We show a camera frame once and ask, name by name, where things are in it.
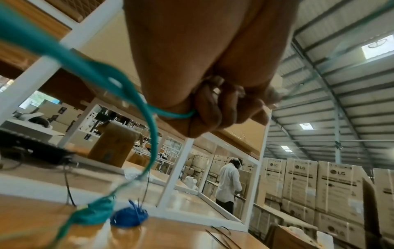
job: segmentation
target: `person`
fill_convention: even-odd
[[[229,164],[220,169],[219,173],[220,182],[215,194],[216,203],[231,214],[234,211],[235,195],[242,191],[238,172],[241,166],[241,159],[232,158]]]
[[[300,0],[124,1],[133,61],[146,101],[188,119],[160,117],[196,138],[281,100],[270,82],[291,41]],[[219,88],[218,98],[214,90]]]

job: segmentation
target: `black device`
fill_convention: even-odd
[[[71,156],[75,154],[36,138],[4,128],[0,128],[0,147],[21,147],[32,151],[30,154],[32,157],[55,165],[69,163]]]

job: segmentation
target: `warehouse ceiling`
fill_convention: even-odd
[[[289,96],[273,110],[264,157],[335,162],[337,145],[342,163],[394,165],[394,142],[371,141],[394,141],[393,2],[301,2],[277,70]]]

